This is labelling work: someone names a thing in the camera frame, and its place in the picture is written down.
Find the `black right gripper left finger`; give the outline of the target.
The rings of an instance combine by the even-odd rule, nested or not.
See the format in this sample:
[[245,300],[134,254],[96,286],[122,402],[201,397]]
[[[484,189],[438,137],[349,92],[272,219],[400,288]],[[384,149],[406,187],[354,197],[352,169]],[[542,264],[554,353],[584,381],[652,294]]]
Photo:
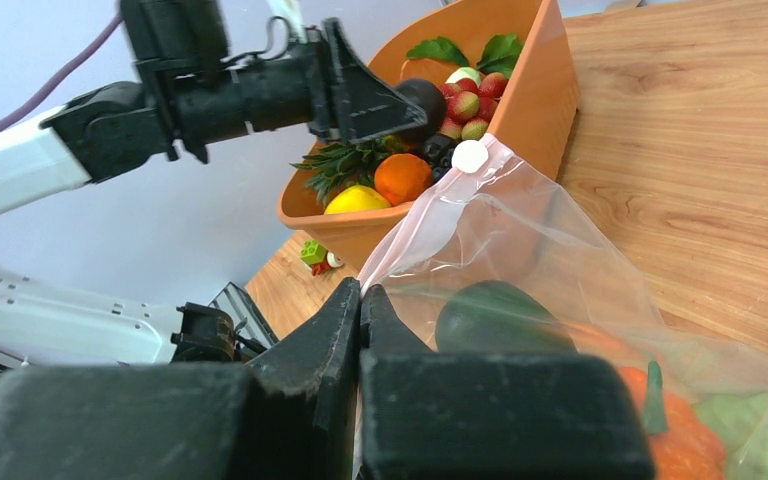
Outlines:
[[348,479],[360,286],[249,363],[25,367],[0,379],[0,479]]

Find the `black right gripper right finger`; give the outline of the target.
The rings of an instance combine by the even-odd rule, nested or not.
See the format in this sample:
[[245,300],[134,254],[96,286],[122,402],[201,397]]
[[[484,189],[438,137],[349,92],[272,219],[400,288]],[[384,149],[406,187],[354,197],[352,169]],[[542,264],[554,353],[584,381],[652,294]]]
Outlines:
[[363,479],[652,479],[628,388],[571,353],[441,353],[365,294]]

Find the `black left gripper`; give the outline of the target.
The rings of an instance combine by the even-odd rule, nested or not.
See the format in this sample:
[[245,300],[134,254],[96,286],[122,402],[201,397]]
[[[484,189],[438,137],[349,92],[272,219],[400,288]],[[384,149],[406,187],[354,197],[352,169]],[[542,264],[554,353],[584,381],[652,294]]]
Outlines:
[[310,123],[322,140],[357,144],[424,126],[425,109],[357,56],[335,17],[290,37],[280,58],[255,52],[212,80],[174,81],[179,139],[200,162],[207,146]]

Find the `green avocado toy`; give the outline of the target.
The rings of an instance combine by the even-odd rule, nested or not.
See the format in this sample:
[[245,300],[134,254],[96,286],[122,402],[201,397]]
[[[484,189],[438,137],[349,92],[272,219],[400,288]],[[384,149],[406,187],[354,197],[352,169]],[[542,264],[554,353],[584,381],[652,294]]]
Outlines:
[[439,313],[434,339],[441,353],[571,353],[566,327],[516,286],[486,280],[452,295]]

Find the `clear zip top bag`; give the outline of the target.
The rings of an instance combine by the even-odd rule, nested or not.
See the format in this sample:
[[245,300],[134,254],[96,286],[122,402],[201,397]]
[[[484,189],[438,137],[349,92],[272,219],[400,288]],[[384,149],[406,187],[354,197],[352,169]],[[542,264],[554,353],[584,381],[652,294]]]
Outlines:
[[498,280],[529,294],[581,354],[617,373],[657,362],[666,389],[693,410],[712,395],[768,392],[768,356],[667,326],[643,275],[568,193],[489,134],[455,147],[451,169],[384,237],[359,280],[364,294],[384,287],[429,346],[454,293]]

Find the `orange toy pumpkin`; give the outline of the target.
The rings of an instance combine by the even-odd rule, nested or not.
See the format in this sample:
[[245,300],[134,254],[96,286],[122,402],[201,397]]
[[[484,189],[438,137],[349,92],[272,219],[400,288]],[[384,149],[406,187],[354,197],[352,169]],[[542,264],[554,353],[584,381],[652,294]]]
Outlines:
[[699,419],[691,404],[664,386],[661,367],[618,369],[644,424],[657,479],[723,479],[726,457],[719,436]]

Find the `pale green cabbage toy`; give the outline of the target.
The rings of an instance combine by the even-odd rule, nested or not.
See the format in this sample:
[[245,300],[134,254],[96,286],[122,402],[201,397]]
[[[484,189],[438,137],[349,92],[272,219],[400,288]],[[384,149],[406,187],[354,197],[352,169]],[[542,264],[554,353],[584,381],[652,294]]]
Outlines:
[[768,479],[768,392],[712,395],[694,411],[725,445],[728,479]]

